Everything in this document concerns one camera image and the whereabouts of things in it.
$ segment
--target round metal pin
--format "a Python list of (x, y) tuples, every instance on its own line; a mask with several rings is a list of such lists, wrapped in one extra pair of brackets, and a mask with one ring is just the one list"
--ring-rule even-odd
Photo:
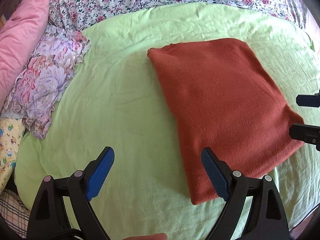
[(48, 175), (48, 176), (45, 176), (43, 180), (44, 180), (45, 182), (48, 182), (48, 181), (50, 181), (50, 179), (51, 179), (51, 176)]
[(240, 177), (242, 175), (240, 171), (234, 171), (232, 174), (235, 177)]
[(82, 171), (76, 171), (76, 172), (74, 173), (74, 175), (75, 175), (76, 177), (80, 177), (82, 174), (83, 174)]
[(266, 179), (266, 181), (272, 181), (272, 178), (269, 175), (265, 176), (264, 178)]

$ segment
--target green bed sheet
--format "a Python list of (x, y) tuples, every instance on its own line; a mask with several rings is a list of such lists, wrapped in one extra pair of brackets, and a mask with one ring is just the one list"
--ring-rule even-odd
[[(151, 47), (232, 37), (245, 41), (308, 124), (320, 111), (295, 104), (319, 87), (319, 59), (308, 35), (288, 21), (224, 5), (190, 3), (129, 13), (84, 31), (92, 40), (84, 63), (53, 112), (44, 140), (27, 134), (15, 170), (19, 195), (31, 209), (44, 176), (70, 176), (105, 146), (114, 165), (92, 206), (113, 240), (159, 232), (169, 239), (204, 239), (224, 201), (190, 202), (176, 123), (152, 64)], [(289, 227), (320, 199), (320, 154), (305, 145), (270, 172)], [(250, 199), (233, 238), (246, 221)], [(67, 202), (71, 224), (76, 219)]]

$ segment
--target purple floral pillow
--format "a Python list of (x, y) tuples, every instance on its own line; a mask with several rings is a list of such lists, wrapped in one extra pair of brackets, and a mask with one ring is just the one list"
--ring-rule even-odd
[(60, 101), (89, 47), (90, 40), (81, 32), (48, 25), (4, 103), (1, 119), (23, 118), (25, 127), (43, 139), (51, 125), (54, 103)]

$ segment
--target pink pillow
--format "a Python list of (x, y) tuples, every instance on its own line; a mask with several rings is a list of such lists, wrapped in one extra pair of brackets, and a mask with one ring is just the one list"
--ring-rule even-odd
[(22, 0), (0, 30), (0, 110), (47, 26), (50, 0)]

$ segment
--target orange-red garment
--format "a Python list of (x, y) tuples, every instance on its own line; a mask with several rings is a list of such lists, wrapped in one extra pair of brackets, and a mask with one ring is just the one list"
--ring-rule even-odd
[(217, 197), (201, 164), (204, 147), (232, 170), (259, 178), (302, 146), (290, 138), (289, 128), (303, 119), (246, 43), (171, 44), (149, 49), (148, 57), (177, 120), (193, 204)]

